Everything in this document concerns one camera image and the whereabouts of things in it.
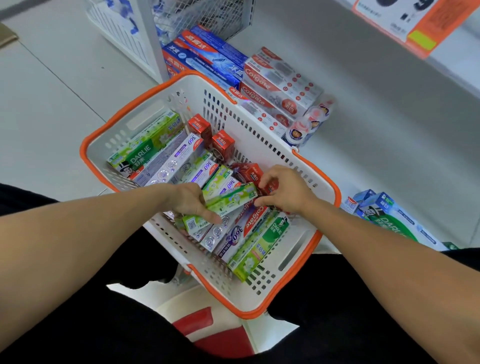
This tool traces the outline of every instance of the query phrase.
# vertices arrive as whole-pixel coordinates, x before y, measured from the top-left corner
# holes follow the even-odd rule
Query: white shelf
[[[385,191],[438,239],[468,246],[480,217],[480,100],[336,3],[288,4],[257,2],[230,42],[245,54],[270,48],[337,96],[301,153],[343,196]]]
[[[348,10],[355,0],[335,0]],[[461,26],[426,59],[428,64],[480,98],[480,38]]]

